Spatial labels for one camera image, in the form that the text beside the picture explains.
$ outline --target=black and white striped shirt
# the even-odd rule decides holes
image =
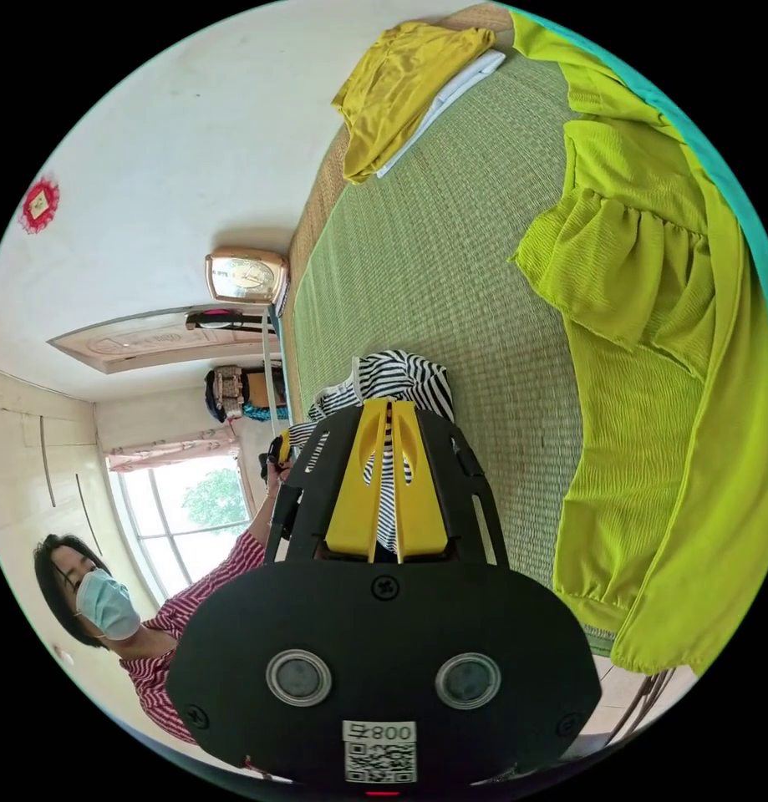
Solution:
[[[453,421],[453,398],[447,368],[406,351],[381,351],[353,360],[350,376],[333,387],[325,388],[308,410],[308,421],[289,429],[289,443],[302,448],[317,422],[347,407],[360,407],[368,398],[411,401],[417,409],[426,409]],[[364,480],[372,479],[375,455],[364,469]],[[406,483],[411,481],[404,463]],[[378,542],[397,551],[394,523],[394,462],[391,428],[387,428],[382,458],[381,502],[378,518]]]

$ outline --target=window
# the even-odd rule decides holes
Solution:
[[[232,457],[119,474],[139,546],[166,597],[216,568],[250,525]]]

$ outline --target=red decoration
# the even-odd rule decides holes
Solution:
[[[28,234],[37,234],[47,227],[55,217],[60,201],[60,189],[49,178],[42,177],[30,187],[22,203],[18,221]]]

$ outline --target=tree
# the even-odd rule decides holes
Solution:
[[[183,495],[183,509],[195,524],[220,526],[247,518],[247,507],[236,478],[236,471],[220,468],[206,474]]]

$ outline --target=yellow cloth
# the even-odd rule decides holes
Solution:
[[[344,177],[361,184],[411,138],[445,84],[495,42],[484,28],[402,23],[384,31],[331,103],[350,139]]]
[[[616,665],[701,674],[768,570],[768,316],[738,221],[663,115],[513,13],[571,109],[561,201],[514,256],[563,315],[583,452],[554,590]]]

